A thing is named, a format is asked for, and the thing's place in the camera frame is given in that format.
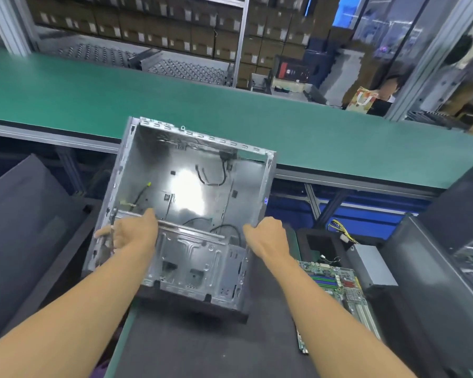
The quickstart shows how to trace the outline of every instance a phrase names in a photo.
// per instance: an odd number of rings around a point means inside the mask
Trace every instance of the green work surface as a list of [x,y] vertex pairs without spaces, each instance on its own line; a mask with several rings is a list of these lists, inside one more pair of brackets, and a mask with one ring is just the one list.
[[473,165],[468,134],[0,48],[0,119],[120,138],[129,116],[275,150],[279,164],[430,187]]

